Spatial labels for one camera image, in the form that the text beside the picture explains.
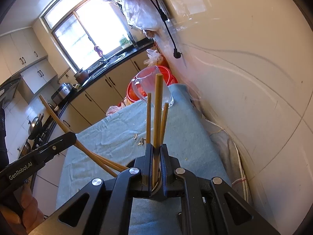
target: black countertop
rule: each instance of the black countertop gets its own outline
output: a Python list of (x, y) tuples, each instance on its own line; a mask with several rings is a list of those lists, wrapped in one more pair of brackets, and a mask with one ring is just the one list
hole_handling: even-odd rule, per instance
[[(99, 80), (101, 77), (103, 77), (105, 74), (107, 74), (109, 71), (113, 70), (114, 68), (118, 67), (120, 64), (124, 63), (125, 61), (131, 59), (132, 57), (138, 55), (139, 53), (143, 52), (144, 50), (148, 49), (148, 48), (151, 48), (153, 45), (154, 45), (154, 42), (149, 40), (148, 38), (145, 38), (141, 41), (139, 41), (137, 43), (138, 45), (138, 48), (135, 48), (135, 47), (129, 47), (127, 49), (125, 49), (123, 52), (126, 53), (125, 57), (119, 61), (117, 61), (116, 63), (113, 63), (111, 65), (109, 65), (108, 67), (106, 67), (101, 73), (99, 73), (99, 75), (97, 75), (95, 78), (90, 78), (88, 81), (86, 81), (83, 86), (79, 89), (79, 90), (76, 90), (76, 89), (73, 89), (71, 91), (71, 93), (69, 94), (69, 97), (68, 97), (68, 101), (65, 102), (64, 104), (62, 104), (62, 106), (60, 107), (61, 111), (60, 113), (58, 114), (58, 117), (60, 118), (63, 114), (63, 112), (65, 111), (65, 109), (68, 107), (68, 105), (70, 104), (70, 102), (72, 100), (74, 100), (79, 94), (81, 94), (85, 89), (87, 89), (89, 86), (91, 86), (93, 83), (95, 83), (97, 80)], [(44, 143), (47, 143), (50, 139), (50, 136), (54, 130), (56, 126), (56, 122), (53, 121), (53, 123), (50, 125), (49, 127), (49, 130), (46, 134), (46, 137), (45, 137), (45, 142)]]

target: finger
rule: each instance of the finger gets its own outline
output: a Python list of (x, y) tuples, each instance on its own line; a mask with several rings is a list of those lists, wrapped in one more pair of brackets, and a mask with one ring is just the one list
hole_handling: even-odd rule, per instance
[(32, 191), (27, 184), (23, 185), (22, 196), (21, 196), (21, 206), (26, 209), (32, 201)]
[(28, 227), (26, 229), (27, 233), (30, 233), (33, 229), (35, 229), (38, 225), (40, 225), (42, 222), (44, 221), (44, 216), (43, 216), (43, 213), (38, 210), (37, 212), (37, 217), (36, 217), (36, 220), (35, 222), (32, 224), (31, 227)]
[(21, 224), (20, 217), (8, 207), (0, 205), (0, 211), (9, 224)]
[(28, 205), (28, 207), (23, 212), (23, 224), (25, 228), (31, 227), (35, 222), (38, 212), (38, 202), (35, 198), (32, 198), (32, 201)]

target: metal screw head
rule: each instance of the metal screw head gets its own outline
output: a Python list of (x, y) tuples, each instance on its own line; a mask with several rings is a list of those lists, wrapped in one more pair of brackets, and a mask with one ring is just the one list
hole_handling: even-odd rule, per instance
[(139, 172), (139, 169), (138, 168), (131, 168), (130, 170), (129, 170), (129, 173), (130, 174), (137, 174)]
[(221, 184), (223, 182), (223, 180), (219, 177), (215, 177), (212, 179), (214, 184)]
[(102, 180), (101, 180), (101, 179), (94, 179), (94, 180), (92, 181), (92, 184), (93, 184), (93, 185), (100, 185), (100, 184), (102, 184)]
[(184, 168), (177, 168), (175, 171), (177, 174), (184, 174), (186, 172)]

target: wooden chopstick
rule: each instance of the wooden chopstick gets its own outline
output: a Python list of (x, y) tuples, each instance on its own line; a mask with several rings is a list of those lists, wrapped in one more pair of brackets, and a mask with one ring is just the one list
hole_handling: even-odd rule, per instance
[(154, 102), (154, 124), (153, 124), (153, 165), (152, 165), (152, 186), (157, 184), (159, 163), (160, 163), (160, 145), (161, 145), (161, 116), (162, 116), (162, 96), (163, 96), (163, 74), (156, 75)]
[(168, 103), (164, 105), (164, 109), (163, 109), (163, 115), (162, 115), (162, 121), (161, 121), (161, 142), (160, 142), (161, 144), (160, 145), (162, 145), (164, 141), (167, 113), (168, 113)]
[(151, 93), (148, 93), (147, 102), (147, 136), (146, 144), (151, 143)]
[[(49, 107), (49, 105), (47, 104), (47, 102), (45, 101), (45, 99), (39, 95), (39, 98), (41, 100), (41, 102), (43, 103), (43, 105), (45, 106), (47, 112), (49, 113), (49, 115), (52, 116), (52, 118), (56, 121), (56, 123), (58, 124), (58, 126), (60, 126), (60, 128), (66, 133), (66, 132), (70, 132), (70, 129), (65, 126), (65, 124), (63, 124), (63, 122), (57, 117), (57, 115), (52, 111), (52, 109)], [(90, 159), (92, 159), (96, 164), (98, 164), (102, 169), (104, 169), (106, 172), (108, 172), (110, 175), (112, 175), (113, 177), (117, 177), (117, 174), (115, 172), (113, 172), (112, 170), (109, 169), (110, 166), (117, 166), (120, 165), (116, 165), (117, 163), (113, 162), (113, 161), (108, 161), (108, 166), (107, 167), (100, 158), (98, 158), (97, 156), (95, 156), (95, 154), (91, 151), (89, 151), (79, 140), (76, 140), (76, 143), (74, 144), (74, 146), (76, 146), (78, 149), (80, 149), (81, 151), (83, 151)]]

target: clear glass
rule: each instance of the clear glass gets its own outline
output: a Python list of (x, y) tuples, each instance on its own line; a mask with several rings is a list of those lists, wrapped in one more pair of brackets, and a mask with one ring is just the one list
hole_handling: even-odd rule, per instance
[(53, 6), (44, 17), (52, 29), (62, 19), (66, 13), (83, 0), (60, 0)]
[(99, 60), (93, 43), (74, 15), (55, 31), (55, 35), (79, 69), (85, 70)]
[(123, 36), (128, 38), (127, 31), (109, 3), (90, 0), (76, 12), (91, 38), (102, 49), (104, 55), (120, 47), (119, 40)]
[[(149, 66), (140, 71), (136, 77), (131, 81), (134, 93), (140, 98), (147, 102), (147, 97), (144, 97), (140, 93), (140, 88), (142, 88), (146, 93), (151, 93), (151, 102), (154, 105), (155, 103), (155, 93), (156, 93), (156, 75), (161, 73), (157, 66)], [(174, 104), (174, 98), (166, 85), (166, 82), (163, 80), (163, 95), (162, 95), (162, 107), (168, 103), (169, 107), (172, 107)]]

